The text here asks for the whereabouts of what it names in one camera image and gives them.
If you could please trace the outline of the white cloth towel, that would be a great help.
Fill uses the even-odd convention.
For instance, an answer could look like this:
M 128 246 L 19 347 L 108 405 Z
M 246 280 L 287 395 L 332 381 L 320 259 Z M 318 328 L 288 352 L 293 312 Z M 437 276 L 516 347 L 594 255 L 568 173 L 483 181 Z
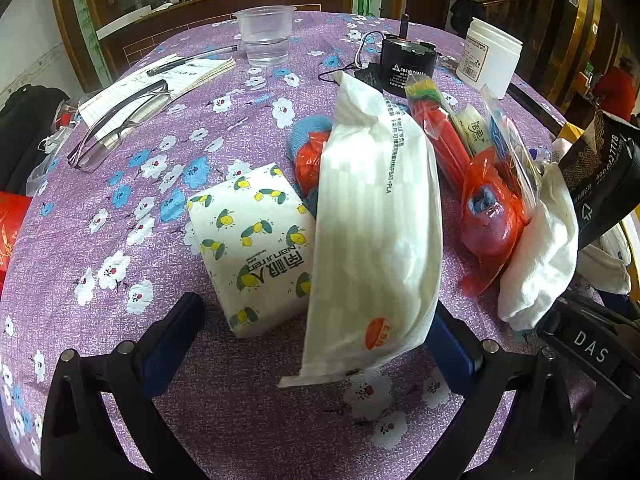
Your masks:
M 532 330 L 567 289 L 578 253 L 570 191 L 555 162 L 546 166 L 538 203 L 500 278 L 498 318 L 512 330 Z

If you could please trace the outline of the black snack packet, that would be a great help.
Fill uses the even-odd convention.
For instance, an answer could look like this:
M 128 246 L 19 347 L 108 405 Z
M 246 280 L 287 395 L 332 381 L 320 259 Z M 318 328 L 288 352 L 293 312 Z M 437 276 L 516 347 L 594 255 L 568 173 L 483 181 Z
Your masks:
M 585 248 L 639 205 L 639 129 L 604 110 L 561 158 Z

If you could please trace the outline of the red bag with blue cloth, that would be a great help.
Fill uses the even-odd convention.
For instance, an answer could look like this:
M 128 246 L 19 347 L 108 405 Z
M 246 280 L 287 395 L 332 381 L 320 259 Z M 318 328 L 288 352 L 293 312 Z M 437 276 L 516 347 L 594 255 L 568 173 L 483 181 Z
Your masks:
M 506 185 L 495 148 L 475 155 L 465 171 L 460 236 L 477 258 L 478 269 L 460 282 L 467 297 L 477 297 L 500 275 L 528 219 L 521 197 Z

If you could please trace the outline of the long white plastic packet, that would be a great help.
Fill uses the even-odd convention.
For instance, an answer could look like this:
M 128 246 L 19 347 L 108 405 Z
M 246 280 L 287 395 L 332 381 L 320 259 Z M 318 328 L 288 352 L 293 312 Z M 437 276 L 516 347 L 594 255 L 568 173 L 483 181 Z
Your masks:
M 337 382 L 424 343 L 442 276 L 433 147 L 394 102 L 344 72 L 320 158 L 302 367 L 282 388 Z

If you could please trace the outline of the lemon print tissue pack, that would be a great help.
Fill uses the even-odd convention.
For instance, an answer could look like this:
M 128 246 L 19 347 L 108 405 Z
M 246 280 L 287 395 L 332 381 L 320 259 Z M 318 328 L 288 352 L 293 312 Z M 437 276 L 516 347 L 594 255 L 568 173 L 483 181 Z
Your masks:
M 235 336 L 260 336 L 307 309 L 314 217 L 277 164 L 192 195 L 188 211 Z

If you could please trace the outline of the colourful sponge pack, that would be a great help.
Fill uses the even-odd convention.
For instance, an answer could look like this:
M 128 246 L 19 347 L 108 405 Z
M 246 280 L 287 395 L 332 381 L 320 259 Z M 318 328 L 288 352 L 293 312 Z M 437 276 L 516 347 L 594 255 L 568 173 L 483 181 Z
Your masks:
M 435 81 L 425 74 L 410 73 L 405 94 L 410 115 L 430 140 L 440 171 L 460 196 L 471 159 L 456 129 L 457 118 Z

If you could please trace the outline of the blue cloth red bag bundle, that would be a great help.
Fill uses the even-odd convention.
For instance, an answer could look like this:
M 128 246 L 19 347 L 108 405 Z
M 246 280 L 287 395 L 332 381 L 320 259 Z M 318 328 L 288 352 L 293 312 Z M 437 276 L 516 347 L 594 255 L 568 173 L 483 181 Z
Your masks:
M 317 215 L 320 159 L 329 140 L 332 120 L 323 115 L 311 115 L 294 122 L 288 134 L 288 159 L 292 162 L 295 188 L 305 207 Z

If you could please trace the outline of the eyeglasses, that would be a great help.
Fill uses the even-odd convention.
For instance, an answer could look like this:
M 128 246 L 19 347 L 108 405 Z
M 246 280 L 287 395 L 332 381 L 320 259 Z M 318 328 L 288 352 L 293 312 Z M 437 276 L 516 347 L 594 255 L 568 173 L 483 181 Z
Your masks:
M 168 83 L 160 79 L 115 104 L 70 151 L 68 166 L 87 174 L 96 171 L 126 136 L 157 115 L 170 101 Z

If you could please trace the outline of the white plastic jar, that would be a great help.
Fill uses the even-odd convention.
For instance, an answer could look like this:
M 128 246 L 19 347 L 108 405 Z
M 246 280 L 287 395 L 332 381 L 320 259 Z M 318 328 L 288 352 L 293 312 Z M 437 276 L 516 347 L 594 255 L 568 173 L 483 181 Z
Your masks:
M 473 18 L 466 32 L 456 74 L 475 90 L 484 86 L 497 99 L 506 95 L 523 49 L 521 40 Z

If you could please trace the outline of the purple floral tablecloth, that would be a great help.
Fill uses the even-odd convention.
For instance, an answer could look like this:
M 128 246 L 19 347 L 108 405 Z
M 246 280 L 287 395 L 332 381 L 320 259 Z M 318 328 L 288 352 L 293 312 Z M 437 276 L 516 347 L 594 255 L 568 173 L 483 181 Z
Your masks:
M 430 352 L 416 348 L 344 382 L 281 388 L 302 365 L 306 320 L 260 336 L 228 320 L 206 263 L 272 240 L 274 263 L 235 276 L 257 294 L 267 278 L 306 300 L 311 216 L 296 194 L 292 134 L 329 125 L 331 70 L 374 61 L 398 21 L 299 12 L 278 67 L 235 68 L 170 103 L 93 172 L 67 151 L 50 162 L 18 234 L 1 296 L 1 409 L 11 451 L 41 470 L 42 423 L 56 362 L 136 340 L 185 292 L 206 322 L 157 409 L 213 479 L 402 479 L 461 404 Z

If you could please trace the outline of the black bag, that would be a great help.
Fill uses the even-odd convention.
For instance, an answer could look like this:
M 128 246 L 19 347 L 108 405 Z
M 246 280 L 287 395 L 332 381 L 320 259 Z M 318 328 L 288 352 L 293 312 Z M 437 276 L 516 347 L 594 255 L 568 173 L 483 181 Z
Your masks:
M 51 133 L 58 106 L 68 95 L 58 88 L 25 84 L 1 110 L 0 190 L 25 195 L 26 182 L 44 159 L 40 142 Z

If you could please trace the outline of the white notebook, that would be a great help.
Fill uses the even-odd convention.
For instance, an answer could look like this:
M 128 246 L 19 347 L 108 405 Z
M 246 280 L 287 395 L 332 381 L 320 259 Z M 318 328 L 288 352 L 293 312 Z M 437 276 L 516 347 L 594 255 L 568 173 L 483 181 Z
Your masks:
M 232 56 L 222 58 L 189 56 L 179 58 L 169 55 L 149 66 L 139 68 L 128 76 L 115 81 L 79 107 L 79 114 L 87 126 L 94 126 L 117 105 L 141 92 L 165 91 L 172 100 L 198 88 L 201 84 L 230 72 L 235 68 Z

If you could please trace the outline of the black round device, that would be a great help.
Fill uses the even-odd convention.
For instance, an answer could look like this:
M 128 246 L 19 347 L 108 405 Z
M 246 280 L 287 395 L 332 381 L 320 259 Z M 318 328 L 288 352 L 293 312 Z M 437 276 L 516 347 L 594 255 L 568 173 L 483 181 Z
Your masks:
M 354 76 L 378 91 L 404 98 L 405 85 L 409 76 L 434 75 L 439 53 L 434 44 L 408 39 L 409 15 L 400 20 L 398 35 L 383 36 L 380 60 L 367 67 L 360 63 L 360 53 L 356 54 Z

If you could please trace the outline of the black pen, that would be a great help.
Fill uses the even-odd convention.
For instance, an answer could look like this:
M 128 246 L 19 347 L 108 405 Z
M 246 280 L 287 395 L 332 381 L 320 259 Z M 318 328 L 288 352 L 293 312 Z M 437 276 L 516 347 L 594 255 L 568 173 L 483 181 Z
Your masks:
M 171 62 L 162 64 L 160 66 L 151 68 L 146 72 L 146 74 L 149 77 L 156 76 L 158 74 L 168 72 L 168 70 L 172 70 L 173 68 L 186 64 L 187 62 L 190 62 L 193 60 L 199 60 L 200 58 L 210 58 L 212 55 L 232 53 L 232 52 L 235 52 L 236 50 L 238 50 L 238 46 L 236 44 L 232 44 L 232 46 L 208 50 L 205 52 L 187 56 L 186 58 L 177 58 L 175 61 L 171 61 Z

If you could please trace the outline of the clear plastic cup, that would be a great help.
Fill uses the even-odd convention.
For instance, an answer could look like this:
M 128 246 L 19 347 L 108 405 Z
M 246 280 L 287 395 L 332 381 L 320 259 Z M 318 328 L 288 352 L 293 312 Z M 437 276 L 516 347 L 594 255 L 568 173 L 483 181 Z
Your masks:
M 251 66 L 276 66 L 288 59 L 295 11 L 295 6 L 255 6 L 233 13 Z

